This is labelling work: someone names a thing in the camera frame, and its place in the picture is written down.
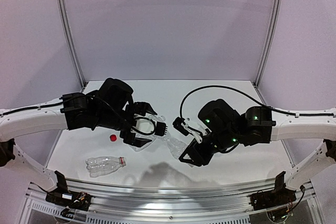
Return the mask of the clear bottle with red ring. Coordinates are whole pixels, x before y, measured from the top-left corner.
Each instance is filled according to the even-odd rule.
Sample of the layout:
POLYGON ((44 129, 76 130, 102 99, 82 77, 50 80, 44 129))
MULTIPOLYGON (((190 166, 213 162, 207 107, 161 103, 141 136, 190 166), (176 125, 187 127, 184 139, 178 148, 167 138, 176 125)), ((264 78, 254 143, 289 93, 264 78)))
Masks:
POLYGON ((101 156, 85 161, 90 177, 97 178, 112 174, 127 165, 124 157, 101 156))

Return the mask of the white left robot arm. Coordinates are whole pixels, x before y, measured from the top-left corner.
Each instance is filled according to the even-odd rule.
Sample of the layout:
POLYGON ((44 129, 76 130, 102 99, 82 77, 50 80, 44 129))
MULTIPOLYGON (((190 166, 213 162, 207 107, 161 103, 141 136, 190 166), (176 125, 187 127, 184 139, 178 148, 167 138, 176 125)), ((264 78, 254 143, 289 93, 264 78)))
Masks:
POLYGON ((24 108, 1 110, 1 167, 23 172, 48 193, 68 191, 64 175, 39 164, 16 145, 15 138, 51 130, 97 127, 120 133, 125 144, 142 147, 149 136, 163 136, 167 127, 148 116, 156 115, 147 102, 134 102, 133 89, 108 78, 87 94, 64 94, 59 99, 24 108))

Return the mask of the aluminium frame post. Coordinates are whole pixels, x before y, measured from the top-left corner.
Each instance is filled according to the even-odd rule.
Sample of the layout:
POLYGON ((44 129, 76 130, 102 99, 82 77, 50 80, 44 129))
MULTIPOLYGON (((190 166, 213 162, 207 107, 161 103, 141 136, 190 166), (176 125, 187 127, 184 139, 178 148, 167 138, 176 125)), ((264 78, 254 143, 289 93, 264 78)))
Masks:
POLYGON ((257 75, 254 80, 254 87, 256 89, 259 88, 261 81, 262 81, 262 77, 266 69, 267 61, 269 58, 272 42, 274 39, 276 27, 277 27, 280 7, 281 7, 281 0, 273 0, 271 13, 270 13, 270 20, 269 20, 269 24, 268 24, 268 28, 266 32, 266 39, 265 39, 262 54, 260 57, 260 62, 259 62, 258 69, 257 69, 257 75))
POLYGON ((87 82, 83 75, 82 67, 80 65, 80 61, 76 52, 76 46, 73 38, 73 34, 71 31, 71 26, 69 22, 69 17, 66 8, 66 0, 57 0, 61 25, 64 31, 66 47, 69 51, 70 60, 73 64, 73 68, 78 79, 78 83, 82 89, 85 88, 87 82))

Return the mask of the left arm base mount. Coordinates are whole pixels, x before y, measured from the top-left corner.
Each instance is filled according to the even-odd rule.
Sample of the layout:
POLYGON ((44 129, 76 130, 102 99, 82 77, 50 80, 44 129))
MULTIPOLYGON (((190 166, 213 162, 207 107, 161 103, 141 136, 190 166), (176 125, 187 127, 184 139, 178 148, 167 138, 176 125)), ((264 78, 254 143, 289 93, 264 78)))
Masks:
POLYGON ((65 176, 59 171, 54 171, 57 182, 56 188, 46 194, 46 201, 64 207, 60 216, 72 219, 76 210, 88 211, 92 196, 86 192, 76 192, 68 189, 65 176))

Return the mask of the aluminium front table rail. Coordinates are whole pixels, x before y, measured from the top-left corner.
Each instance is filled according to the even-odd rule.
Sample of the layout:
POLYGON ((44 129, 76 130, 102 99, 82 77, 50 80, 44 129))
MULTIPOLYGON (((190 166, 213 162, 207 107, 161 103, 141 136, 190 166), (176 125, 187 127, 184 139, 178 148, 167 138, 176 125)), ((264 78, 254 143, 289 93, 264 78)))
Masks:
MULTIPOLYGON (((305 195, 289 217, 304 208, 313 196, 312 186, 308 183, 304 186, 305 195)), ((253 210, 249 196, 273 188, 272 180, 182 189, 121 187, 68 180, 69 190, 92 196, 89 210, 76 210, 72 218, 84 223, 249 223, 251 216, 267 216, 266 210, 253 210)), ((54 214, 70 219, 60 216, 63 208, 54 205, 54 214)))

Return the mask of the red bottle cap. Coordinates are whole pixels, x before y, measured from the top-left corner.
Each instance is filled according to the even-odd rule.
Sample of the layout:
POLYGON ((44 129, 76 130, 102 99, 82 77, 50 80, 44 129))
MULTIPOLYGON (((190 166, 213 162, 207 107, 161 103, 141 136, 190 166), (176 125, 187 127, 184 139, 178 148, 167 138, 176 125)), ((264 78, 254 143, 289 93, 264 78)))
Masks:
POLYGON ((118 139, 118 138, 117 138, 116 135, 114 135, 114 134, 110 135, 110 141, 111 141, 111 142, 115 142, 117 139, 118 139))

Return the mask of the right aluminium frame post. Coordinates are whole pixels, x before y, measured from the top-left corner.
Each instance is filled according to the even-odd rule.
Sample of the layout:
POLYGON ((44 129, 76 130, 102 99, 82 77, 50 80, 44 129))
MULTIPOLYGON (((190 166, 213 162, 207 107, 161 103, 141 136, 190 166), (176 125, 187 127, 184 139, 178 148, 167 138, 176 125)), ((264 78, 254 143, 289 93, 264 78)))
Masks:
POLYGON ((266 32, 266 39, 265 39, 262 54, 260 57, 260 62, 259 62, 258 69, 257 69, 257 75, 254 80, 254 87, 256 89, 259 88, 261 81, 262 81, 262 77, 266 69, 267 61, 269 58, 272 42, 274 39, 276 27, 277 27, 280 7, 281 7, 281 0, 273 0, 271 13, 270 13, 270 20, 269 20, 269 24, 268 24, 268 28, 266 32))

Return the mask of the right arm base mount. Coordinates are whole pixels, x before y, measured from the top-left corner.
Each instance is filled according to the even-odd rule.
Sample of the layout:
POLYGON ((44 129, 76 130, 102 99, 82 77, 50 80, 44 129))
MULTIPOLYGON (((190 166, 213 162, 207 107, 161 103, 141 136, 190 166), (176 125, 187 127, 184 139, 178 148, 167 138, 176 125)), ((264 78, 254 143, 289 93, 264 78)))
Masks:
POLYGON ((286 187, 285 174, 286 172, 283 171, 276 176, 273 189, 259 190, 249 196, 253 210, 266 210, 267 218, 272 223, 285 223, 293 210, 301 203, 306 192, 305 186, 301 185, 299 189, 302 195, 294 205, 297 199, 296 190, 286 187))

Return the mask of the left aluminium frame post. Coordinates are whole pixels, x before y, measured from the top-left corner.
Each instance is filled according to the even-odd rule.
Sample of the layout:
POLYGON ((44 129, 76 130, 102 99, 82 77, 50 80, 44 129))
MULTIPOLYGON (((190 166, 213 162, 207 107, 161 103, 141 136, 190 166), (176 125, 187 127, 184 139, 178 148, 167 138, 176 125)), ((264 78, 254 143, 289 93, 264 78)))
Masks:
POLYGON ((57 0, 61 25, 64 31, 66 47, 69 51, 70 60, 73 64, 73 68, 78 79, 78 83, 82 89, 85 88, 87 82, 83 75, 82 67, 80 65, 80 61, 76 52, 76 46, 73 38, 73 34, 71 31, 71 26, 69 22, 69 17, 66 8, 66 0, 57 0))

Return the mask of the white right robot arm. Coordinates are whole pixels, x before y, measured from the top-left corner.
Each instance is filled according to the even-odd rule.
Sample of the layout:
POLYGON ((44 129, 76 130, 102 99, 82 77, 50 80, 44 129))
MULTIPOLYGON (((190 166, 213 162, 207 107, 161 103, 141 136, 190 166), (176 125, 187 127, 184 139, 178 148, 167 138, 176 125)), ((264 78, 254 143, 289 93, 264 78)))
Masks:
POLYGON ((180 155, 179 160, 206 166, 216 153, 228 153, 242 144, 253 146, 286 139, 321 139, 320 145, 294 168, 280 174, 281 183, 296 190, 335 164, 335 108, 322 111, 282 111, 253 106, 239 114, 223 99, 205 104, 198 119, 207 127, 180 155))

